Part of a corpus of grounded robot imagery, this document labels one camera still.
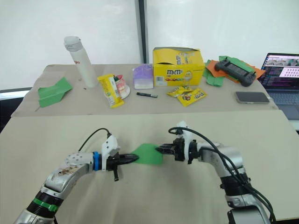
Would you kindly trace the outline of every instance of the laptop keyboard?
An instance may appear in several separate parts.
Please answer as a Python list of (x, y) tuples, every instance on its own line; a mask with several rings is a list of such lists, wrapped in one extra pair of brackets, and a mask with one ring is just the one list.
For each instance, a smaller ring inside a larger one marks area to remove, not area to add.
[(276, 93), (269, 92), (274, 102), (278, 105), (299, 105), (298, 93)]

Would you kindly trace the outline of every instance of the cardboard box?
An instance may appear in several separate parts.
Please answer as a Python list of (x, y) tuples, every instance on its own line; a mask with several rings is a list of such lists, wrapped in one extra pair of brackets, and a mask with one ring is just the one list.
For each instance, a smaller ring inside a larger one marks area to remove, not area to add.
[(192, 48), (154, 48), (154, 85), (198, 85), (205, 64), (200, 50)]

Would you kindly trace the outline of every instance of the yellow candy packet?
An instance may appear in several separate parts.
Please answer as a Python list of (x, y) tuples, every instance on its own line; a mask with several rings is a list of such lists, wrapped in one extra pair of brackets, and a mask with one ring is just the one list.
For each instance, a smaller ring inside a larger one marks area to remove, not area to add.
[(182, 95), (184, 92), (191, 92), (193, 89), (190, 86), (184, 85), (184, 86), (179, 86), (175, 88), (173, 91), (168, 92), (167, 95), (171, 97), (178, 97)]
[(105, 96), (108, 99), (110, 108), (116, 108), (124, 104), (121, 96), (117, 90), (116, 83), (114, 81), (113, 74), (107, 74), (98, 77), (98, 81), (101, 83)]
[(183, 95), (178, 96), (178, 100), (183, 106), (189, 106), (190, 104), (199, 101), (204, 97), (206, 97), (206, 92), (204, 92), (201, 88), (197, 88), (192, 92), (187, 92)]

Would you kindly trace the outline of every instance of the white wall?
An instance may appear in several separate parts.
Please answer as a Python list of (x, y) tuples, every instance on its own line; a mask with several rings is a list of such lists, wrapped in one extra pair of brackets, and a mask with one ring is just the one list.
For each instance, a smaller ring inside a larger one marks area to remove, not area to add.
[(73, 64), (77, 35), (92, 63), (140, 63), (135, 0), (0, 0), (0, 90), (30, 87), (48, 64)]
[(298, 0), (147, 0), (148, 49), (201, 49), (261, 67), (268, 52), (299, 54)]

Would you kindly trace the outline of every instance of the blue ring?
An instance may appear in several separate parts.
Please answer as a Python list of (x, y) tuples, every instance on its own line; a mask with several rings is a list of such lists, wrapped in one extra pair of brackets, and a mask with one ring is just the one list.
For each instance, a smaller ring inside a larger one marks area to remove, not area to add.
[(99, 153), (93, 152), (93, 161), (94, 161), (94, 171), (99, 170)]

